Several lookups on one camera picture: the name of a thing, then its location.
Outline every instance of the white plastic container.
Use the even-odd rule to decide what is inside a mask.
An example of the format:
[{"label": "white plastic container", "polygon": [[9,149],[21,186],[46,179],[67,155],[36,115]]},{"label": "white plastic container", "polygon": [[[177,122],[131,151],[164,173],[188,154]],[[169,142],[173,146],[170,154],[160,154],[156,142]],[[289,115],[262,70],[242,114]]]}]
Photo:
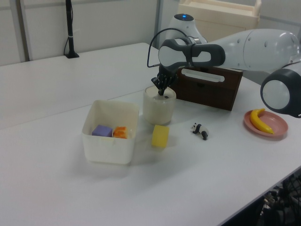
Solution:
[{"label": "white plastic container", "polygon": [[[133,103],[96,100],[86,118],[82,139],[85,156],[89,161],[128,164],[133,157],[135,137],[139,118],[139,106]],[[98,126],[126,126],[128,138],[92,136]]]},{"label": "white plastic container", "polygon": [[208,41],[255,29],[259,22],[261,0],[247,6],[216,0],[181,0],[178,14],[194,17],[196,27]]},{"label": "white plastic container", "polygon": [[143,116],[150,124],[166,125],[171,121],[176,93],[169,87],[164,95],[158,94],[158,89],[151,86],[145,89],[143,94]]}]

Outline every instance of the toy panda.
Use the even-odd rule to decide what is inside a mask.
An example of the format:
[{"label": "toy panda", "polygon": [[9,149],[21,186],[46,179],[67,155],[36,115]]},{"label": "toy panda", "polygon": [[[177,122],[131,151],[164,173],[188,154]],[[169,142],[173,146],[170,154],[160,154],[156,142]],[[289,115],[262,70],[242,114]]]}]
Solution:
[{"label": "toy panda", "polygon": [[203,140],[207,140],[207,137],[209,135],[209,131],[205,126],[202,126],[201,124],[194,124],[191,129],[193,130],[194,134],[201,134],[203,137]]}]

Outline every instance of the yellow sponge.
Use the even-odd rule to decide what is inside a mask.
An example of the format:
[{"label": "yellow sponge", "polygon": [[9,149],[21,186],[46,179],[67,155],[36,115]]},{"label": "yellow sponge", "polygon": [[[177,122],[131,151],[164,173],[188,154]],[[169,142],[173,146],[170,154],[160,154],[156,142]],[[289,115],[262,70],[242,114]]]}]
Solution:
[{"label": "yellow sponge", "polygon": [[166,147],[168,140],[169,127],[155,125],[152,133],[151,145]]}]

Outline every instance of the banana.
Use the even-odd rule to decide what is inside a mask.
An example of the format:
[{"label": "banana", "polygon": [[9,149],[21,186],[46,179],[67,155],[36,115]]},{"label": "banana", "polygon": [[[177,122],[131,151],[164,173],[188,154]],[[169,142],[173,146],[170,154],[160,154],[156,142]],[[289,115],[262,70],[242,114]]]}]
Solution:
[{"label": "banana", "polygon": [[261,121],[261,119],[258,117],[258,115],[265,111],[264,108],[262,109],[254,109],[251,111],[251,114],[250,114],[250,120],[251,120],[251,123],[260,131],[262,132],[266,132],[266,133],[271,133],[271,134],[274,134],[274,131],[273,129],[268,126],[267,124],[265,124],[263,121]]}]

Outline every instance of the black stand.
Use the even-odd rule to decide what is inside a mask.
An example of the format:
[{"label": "black stand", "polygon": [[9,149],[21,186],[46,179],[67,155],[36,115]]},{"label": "black stand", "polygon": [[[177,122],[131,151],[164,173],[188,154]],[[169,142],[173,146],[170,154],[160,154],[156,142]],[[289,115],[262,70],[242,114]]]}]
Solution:
[{"label": "black stand", "polygon": [[67,26],[68,26],[69,53],[66,54],[65,56],[68,59],[77,58],[79,57],[79,55],[74,51],[74,44],[73,44],[71,0],[66,0],[66,13],[67,13]]}]

